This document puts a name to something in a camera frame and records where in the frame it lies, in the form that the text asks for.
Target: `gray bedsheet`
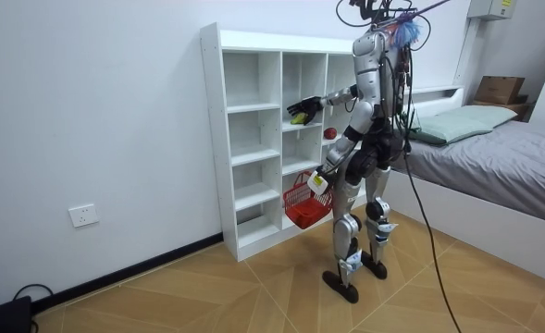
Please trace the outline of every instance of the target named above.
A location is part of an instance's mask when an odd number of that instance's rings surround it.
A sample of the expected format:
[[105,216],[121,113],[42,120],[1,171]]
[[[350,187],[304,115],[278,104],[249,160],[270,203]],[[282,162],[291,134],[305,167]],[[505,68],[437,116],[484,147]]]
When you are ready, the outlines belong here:
[[409,161],[421,179],[545,220],[545,128],[511,121],[445,147],[413,142]]

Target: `red shopping basket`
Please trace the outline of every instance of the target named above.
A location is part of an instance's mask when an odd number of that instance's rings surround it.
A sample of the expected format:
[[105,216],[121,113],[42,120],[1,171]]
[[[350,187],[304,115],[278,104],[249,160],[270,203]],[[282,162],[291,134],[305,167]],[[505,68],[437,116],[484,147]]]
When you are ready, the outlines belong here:
[[292,189],[284,192],[284,213],[301,229],[313,226],[331,211],[333,196],[331,191],[326,194],[315,194],[304,176],[311,177],[311,172],[304,171],[297,176]]

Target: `yellow object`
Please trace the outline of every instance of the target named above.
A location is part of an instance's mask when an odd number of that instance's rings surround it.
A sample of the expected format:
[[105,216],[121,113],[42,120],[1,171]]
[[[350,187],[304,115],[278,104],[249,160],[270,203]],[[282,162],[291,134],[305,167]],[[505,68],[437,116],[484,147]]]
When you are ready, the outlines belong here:
[[324,182],[324,180],[323,180],[321,177],[319,177],[319,176],[315,176],[315,177],[313,178],[313,181],[316,183],[317,186],[321,185],[321,183]]
[[291,124],[292,125],[303,124],[306,118],[307,118],[307,114],[305,114],[305,112],[302,112],[291,120]]

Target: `robot leg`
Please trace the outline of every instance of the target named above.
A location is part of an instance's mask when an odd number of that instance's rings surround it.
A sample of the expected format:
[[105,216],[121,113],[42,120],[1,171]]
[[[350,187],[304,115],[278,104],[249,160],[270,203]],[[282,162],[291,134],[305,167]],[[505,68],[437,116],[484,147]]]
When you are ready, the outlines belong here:
[[334,186],[334,225],[333,242],[334,256],[338,262],[338,275],[326,271],[323,280],[337,291],[346,301],[358,302],[358,291],[351,284],[353,273],[362,266],[362,249],[358,246],[356,235],[363,227],[360,219],[350,214],[354,201],[358,196],[361,184],[352,185],[345,181],[345,172],[353,154],[338,170]]
[[387,267],[381,263],[383,248],[391,232],[397,227],[389,222],[390,206],[381,199],[391,168],[376,168],[366,179],[366,231],[370,240],[371,253],[363,253],[362,262],[379,279],[387,278]]

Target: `headboard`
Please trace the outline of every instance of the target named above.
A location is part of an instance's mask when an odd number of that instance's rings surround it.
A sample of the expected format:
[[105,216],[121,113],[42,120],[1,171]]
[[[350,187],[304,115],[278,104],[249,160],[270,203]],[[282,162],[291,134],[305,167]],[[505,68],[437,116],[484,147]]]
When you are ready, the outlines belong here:
[[444,86],[412,89],[413,107],[420,117],[435,116],[439,113],[461,107],[464,100],[463,86]]

